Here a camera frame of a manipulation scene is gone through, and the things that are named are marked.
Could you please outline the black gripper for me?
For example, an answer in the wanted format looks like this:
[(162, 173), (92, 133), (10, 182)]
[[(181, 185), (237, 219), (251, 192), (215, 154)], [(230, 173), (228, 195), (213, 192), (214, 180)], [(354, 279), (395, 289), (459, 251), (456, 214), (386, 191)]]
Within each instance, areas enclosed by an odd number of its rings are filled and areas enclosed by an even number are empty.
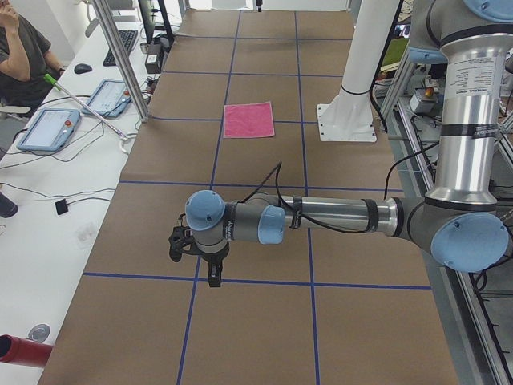
[(209, 263), (209, 286), (211, 288), (221, 287), (222, 261), (228, 256), (228, 241), (220, 236), (195, 235), (194, 238), (202, 258)]

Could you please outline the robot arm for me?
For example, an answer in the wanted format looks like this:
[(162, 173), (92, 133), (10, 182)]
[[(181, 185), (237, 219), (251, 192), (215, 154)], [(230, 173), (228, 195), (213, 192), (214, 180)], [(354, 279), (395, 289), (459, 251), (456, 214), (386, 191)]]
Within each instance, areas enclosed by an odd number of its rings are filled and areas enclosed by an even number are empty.
[(509, 1), (418, 1), (410, 49), (448, 62), (434, 186), (422, 198), (347, 200), (284, 197), (253, 191), (241, 201), (216, 192), (192, 194), (169, 238), (169, 256), (208, 263), (208, 283), (221, 284), (231, 241), (278, 244), (286, 229), (381, 232), (410, 241), (447, 268), (474, 273), (499, 261), (509, 235), (489, 191), (499, 131), (500, 85), (512, 46)]

